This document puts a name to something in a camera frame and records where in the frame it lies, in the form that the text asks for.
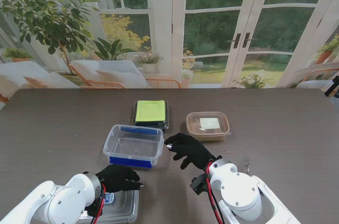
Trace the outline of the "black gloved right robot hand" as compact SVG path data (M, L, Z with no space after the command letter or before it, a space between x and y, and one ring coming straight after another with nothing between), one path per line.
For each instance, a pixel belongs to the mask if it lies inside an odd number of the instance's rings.
M168 149L175 153L173 160L185 158L181 163L181 170L192 163L196 168L206 171L208 164L216 160L216 157L200 141L190 135L177 133L167 138L164 144L171 145Z

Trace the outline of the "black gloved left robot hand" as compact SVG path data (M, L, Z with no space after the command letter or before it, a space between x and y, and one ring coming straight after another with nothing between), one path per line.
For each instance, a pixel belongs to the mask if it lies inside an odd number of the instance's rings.
M99 181L105 186L106 192L134 191L144 187L139 175L130 167L122 165L108 165L96 174Z

